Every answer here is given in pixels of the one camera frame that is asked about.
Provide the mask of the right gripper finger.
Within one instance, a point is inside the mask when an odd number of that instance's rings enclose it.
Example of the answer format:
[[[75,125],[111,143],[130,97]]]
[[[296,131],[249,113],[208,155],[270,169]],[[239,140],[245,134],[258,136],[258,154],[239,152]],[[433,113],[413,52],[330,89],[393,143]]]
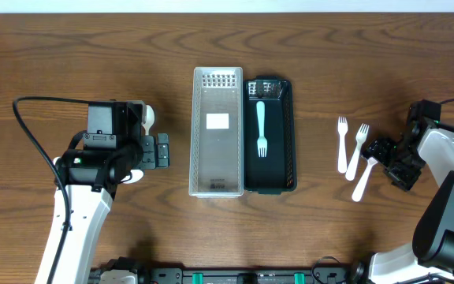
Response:
[[[394,161],[384,165],[384,174],[392,180],[392,185],[407,192],[419,179],[424,167],[423,161],[416,163],[406,163]]]
[[[392,157],[396,142],[389,137],[378,137],[373,140],[362,152],[364,159],[374,158],[383,166],[388,166]]]

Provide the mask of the white fork angled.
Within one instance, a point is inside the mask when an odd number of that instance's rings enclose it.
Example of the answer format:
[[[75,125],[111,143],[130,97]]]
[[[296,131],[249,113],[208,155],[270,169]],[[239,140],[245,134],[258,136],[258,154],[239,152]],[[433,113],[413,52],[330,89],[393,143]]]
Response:
[[[360,152],[362,149],[362,146],[364,142],[367,139],[368,132],[369,132],[370,126],[368,124],[363,123],[360,127],[359,130],[355,136],[356,140],[356,146],[355,150],[352,154],[352,157],[350,159],[350,162],[348,164],[348,168],[345,174],[345,177],[348,181],[353,181],[355,179],[358,163],[359,163],[359,157],[360,157]]]

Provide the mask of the white fork straight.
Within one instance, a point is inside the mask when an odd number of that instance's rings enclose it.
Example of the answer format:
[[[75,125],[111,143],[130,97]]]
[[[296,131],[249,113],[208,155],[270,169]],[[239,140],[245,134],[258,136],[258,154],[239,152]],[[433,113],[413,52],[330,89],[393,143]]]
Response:
[[[345,144],[345,137],[348,132],[348,122],[346,117],[340,116],[338,118],[337,132],[339,134],[337,170],[339,173],[345,174],[348,168]]]

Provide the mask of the white wide spoon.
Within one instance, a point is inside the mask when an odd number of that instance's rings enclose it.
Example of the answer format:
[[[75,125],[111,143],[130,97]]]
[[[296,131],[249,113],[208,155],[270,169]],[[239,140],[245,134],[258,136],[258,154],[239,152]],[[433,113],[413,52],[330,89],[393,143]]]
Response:
[[[353,193],[352,193],[352,200],[355,201],[355,202],[359,202],[361,201],[361,199],[363,198],[363,194],[365,192],[365,189],[367,187],[367,182],[369,180],[369,177],[370,177],[370,173],[371,171],[373,170],[374,166],[378,163],[378,161],[376,160],[375,157],[371,156],[368,160],[367,160],[367,167],[366,169],[364,170],[361,178],[359,179]]]

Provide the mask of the clear plastic basket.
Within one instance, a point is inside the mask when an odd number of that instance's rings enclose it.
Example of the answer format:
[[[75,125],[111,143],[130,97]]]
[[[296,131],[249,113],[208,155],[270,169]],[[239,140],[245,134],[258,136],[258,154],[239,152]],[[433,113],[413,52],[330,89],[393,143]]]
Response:
[[[192,94],[189,195],[244,194],[243,70],[197,67]]]

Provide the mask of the pale green fork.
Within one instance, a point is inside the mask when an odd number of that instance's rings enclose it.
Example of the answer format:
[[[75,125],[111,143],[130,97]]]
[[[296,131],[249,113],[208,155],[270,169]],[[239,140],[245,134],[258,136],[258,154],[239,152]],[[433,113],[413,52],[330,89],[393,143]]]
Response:
[[[266,107],[263,101],[256,103],[256,114],[259,127],[259,138],[257,139],[258,155],[259,158],[265,158],[267,156],[268,143],[265,138]]]

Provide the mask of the black plastic basket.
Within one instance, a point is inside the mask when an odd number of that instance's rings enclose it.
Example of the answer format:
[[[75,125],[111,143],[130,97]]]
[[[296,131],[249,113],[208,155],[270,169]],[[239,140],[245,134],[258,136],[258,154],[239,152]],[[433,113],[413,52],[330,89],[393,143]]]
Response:
[[[292,84],[278,76],[244,81],[244,187],[251,192],[280,195],[296,189],[296,138]],[[266,107],[267,156],[259,158],[256,103]]]

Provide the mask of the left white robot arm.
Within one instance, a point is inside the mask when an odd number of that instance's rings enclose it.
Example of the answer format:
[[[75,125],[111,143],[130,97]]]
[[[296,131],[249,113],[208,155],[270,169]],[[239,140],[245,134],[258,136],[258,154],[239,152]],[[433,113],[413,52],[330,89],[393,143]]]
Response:
[[[91,102],[87,129],[54,159],[59,173],[54,217],[37,283],[88,281],[99,233],[120,184],[169,166],[169,138],[150,135],[152,108],[142,101]]]

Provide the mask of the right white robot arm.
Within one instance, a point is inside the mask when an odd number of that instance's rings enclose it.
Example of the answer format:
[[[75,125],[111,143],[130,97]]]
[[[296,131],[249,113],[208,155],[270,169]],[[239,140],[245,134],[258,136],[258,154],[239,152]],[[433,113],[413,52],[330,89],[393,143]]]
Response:
[[[419,220],[412,241],[357,263],[348,282],[454,281],[454,127],[438,125],[426,130],[417,151],[439,189]]]

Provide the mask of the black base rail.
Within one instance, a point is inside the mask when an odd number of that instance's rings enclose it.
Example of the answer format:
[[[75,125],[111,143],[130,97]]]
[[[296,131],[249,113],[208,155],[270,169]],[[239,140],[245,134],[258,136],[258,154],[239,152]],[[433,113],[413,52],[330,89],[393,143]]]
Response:
[[[335,284],[368,283],[366,267],[353,268],[341,263],[316,263],[304,269],[215,270],[182,267],[145,267],[134,259],[119,257],[88,276],[92,283],[135,284]]]

